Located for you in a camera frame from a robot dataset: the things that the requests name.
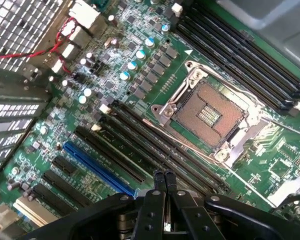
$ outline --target metal mesh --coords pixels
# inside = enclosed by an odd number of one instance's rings
[[[0,53],[30,53],[63,0],[0,0]],[[26,58],[0,58],[0,68],[16,72]]]

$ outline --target white triangle marking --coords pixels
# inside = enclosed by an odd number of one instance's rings
[[[186,51],[184,51],[186,54],[188,54],[188,55],[190,55],[192,52],[193,52],[193,50],[186,50]]]

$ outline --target black ram slot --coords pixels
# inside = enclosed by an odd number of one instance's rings
[[[62,217],[69,215],[75,210],[60,199],[57,195],[55,195],[52,191],[47,189],[41,183],[34,186],[32,192],[46,204],[51,206],[54,210],[56,210]]]
[[[153,146],[156,146],[158,150],[160,150],[163,154],[165,154],[167,157],[170,157],[173,162],[177,165],[179,165],[181,168],[185,169],[188,173],[193,175],[195,178],[198,179],[198,183],[204,186],[207,186],[211,189],[211,192],[218,192],[217,187],[207,181],[205,178],[203,178],[200,174],[198,174],[194,169],[192,169],[189,165],[187,165],[185,162],[183,162],[179,157],[176,156],[174,151],[171,151],[170,149],[167,149],[164,147],[160,142],[158,142],[153,136],[146,133],[145,131],[141,130],[133,122],[130,121],[130,119],[126,118],[122,113],[117,111],[113,115],[116,119],[118,119],[119,122],[124,123],[126,126],[134,130],[136,133],[138,133],[140,136],[142,136],[144,139],[148,140],[149,143],[151,143]]]
[[[282,98],[281,100],[284,101],[285,99],[293,96],[294,92],[297,90],[296,87],[285,82],[282,76],[278,76],[276,72],[271,71],[270,67],[267,67],[260,60],[256,59],[256,56],[251,54],[251,52],[243,49],[239,42],[234,41],[229,35],[225,34],[218,27],[213,25],[207,17],[199,18],[195,13],[196,10],[194,10],[192,20],[199,24],[199,28],[200,26],[204,26],[206,31],[218,38],[223,44],[226,44],[227,48],[231,49],[234,55],[238,54],[244,61],[249,63],[250,67],[255,67],[265,78],[263,79],[261,77],[259,79],[269,88],[275,89],[277,98]]]
[[[229,186],[215,173],[213,173],[210,169],[208,169],[205,165],[203,165],[201,162],[199,162],[197,159],[195,159],[193,156],[191,156],[187,151],[182,149],[179,145],[177,145],[174,141],[172,141],[170,138],[167,138],[167,136],[163,135],[161,132],[156,131],[152,127],[146,125],[143,123],[142,118],[137,115],[133,110],[131,110],[128,106],[126,106],[123,103],[117,102],[116,105],[124,111],[126,114],[129,115],[130,118],[134,119],[136,122],[142,124],[145,129],[150,131],[152,134],[154,134],[158,139],[160,139],[162,142],[167,144],[170,148],[175,149],[184,159],[187,161],[190,161],[193,165],[195,165],[197,168],[199,168],[201,171],[203,171],[207,176],[209,176],[212,180],[217,182],[222,189],[225,191],[230,191]]]
[[[84,142],[94,148],[98,153],[102,154],[105,158],[108,158],[110,161],[120,166],[138,183],[142,184],[146,180],[146,176],[139,169],[137,169],[133,163],[119,155],[117,152],[111,149],[107,143],[99,139],[97,136],[92,135],[84,127],[78,126],[74,133]]]
[[[262,76],[259,76],[258,73],[255,72],[251,67],[247,66],[246,63],[242,62],[239,56],[230,54],[225,46],[220,44],[215,39],[209,37],[209,35],[206,32],[201,32],[194,22],[187,21],[186,23],[184,23],[184,26],[185,28],[187,28],[188,31],[196,32],[197,37],[199,37],[206,44],[208,44],[215,53],[218,53],[222,57],[224,57],[228,63],[232,63],[241,71],[244,71],[244,73],[251,79],[250,81],[245,82],[245,86],[248,86],[249,88],[255,88],[255,86],[257,85],[259,88],[263,89],[263,91],[260,92],[262,94],[262,98],[273,99],[278,104],[283,101],[283,99],[276,98],[270,91],[266,90],[265,86],[262,86],[259,83]]]
[[[77,170],[77,167],[71,164],[63,156],[56,156],[52,160],[52,164],[55,165],[58,169],[63,171],[68,176],[71,176]]]
[[[184,173],[180,170],[180,168],[175,167],[174,165],[171,165],[166,159],[165,156],[159,154],[158,152],[154,151],[147,145],[147,140],[142,139],[141,137],[137,137],[130,130],[125,129],[122,125],[114,121],[113,119],[107,117],[104,122],[101,122],[102,128],[106,128],[107,124],[109,124],[112,128],[114,128],[119,133],[122,133],[129,141],[134,143],[136,148],[139,148],[140,150],[143,150],[147,155],[149,155],[152,160],[157,162],[160,166],[163,164],[168,169],[173,170],[176,173],[176,176],[180,178],[182,181],[184,181],[187,185],[192,187],[197,193],[201,194],[202,196],[206,196],[208,192],[203,191],[200,189],[196,184],[192,183],[192,181],[189,181],[185,176]]]
[[[42,179],[50,185],[54,186],[56,189],[63,192],[68,198],[72,199],[83,208],[86,208],[93,204],[93,202],[90,201],[86,196],[81,194],[78,190],[76,190],[73,186],[71,186],[69,183],[63,180],[52,170],[46,171],[43,174]]]
[[[195,3],[192,9],[196,9],[197,11],[201,12],[201,14],[207,16],[209,19],[211,19],[211,21],[215,22],[216,25],[220,26],[226,33],[231,35],[238,42],[245,44],[250,51],[255,52],[256,56],[260,58],[260,60],[264,62],[266,66],[272,66],[273,70],[280,76],[284,77],[286,81],[290,82],[291,84],[294,84],[295,86],[300,84],[300,80],[295,75],[293,75],[290,71],[288,71],[284,66],[282,66],[270,55],[268,55],[255,43],[247,40],[246,36],[242,35],[237,29],[235,29],[230,24],[226,23],[217,14],[211,11],[207,11],[205,7],[198,3]]]
[[[205,46],[202,40],[198,38],[193,39],[194,38],[193,33],[189,32],[186,29],[186,27],[179,25],[177,34],[180,35],[187,42],[191,43],[196,50],[201,52],[208,59],[212,60],[223,71],[228,73],[233,79],[238,81],[243,86],[245,86],[246,83],[252,81],[250,78],[246,76],[244,72],[239,71],[236,67],[232,66],[231,64],[225,64],[225,61],[219,55],[217,55],[213,50]],[[253,93],[258,99],[262,100],[266,105],[274,109],[281,109],[282,107],[284,107],[282,104],[273,101],[271,98],[268,97],[264,98],[264,94],[263,94],[264,90],[258,85],[254,86],[254,88],[249,88],[249,91]]]

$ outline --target screw hole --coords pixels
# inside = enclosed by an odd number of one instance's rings
[[[148,217],[149,217],[149,218],[153,218],[154,216],[155,216],[155,213],[154,213],[154,212],[149,212],[149,213],[148,213]]]
[[[203,227],[202,227],[202,230],[205,231],[205,232],[209,232],[210,227],[208,227],[208,226],[203,226]]]
[[[145,230],[147,230],[147,231],[151,231],[152,229],[154,229],[154,227],[150,224],[145,226]]]

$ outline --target blue pcie slot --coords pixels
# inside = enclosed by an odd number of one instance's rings
[[[100,179],[102,179],[102,181],[109,184],[117,192],[126,193],[131,196],[135,195],[134,189],[123,183],[117,176],[113,175],[105,167],[101,166],[100,163],[95,161],[91,156],[81,150],[81,148],[76,146],[73,142],[66,142],[63,145],[63,149],[77,161],[87,167],[90,171],[95,173]]]

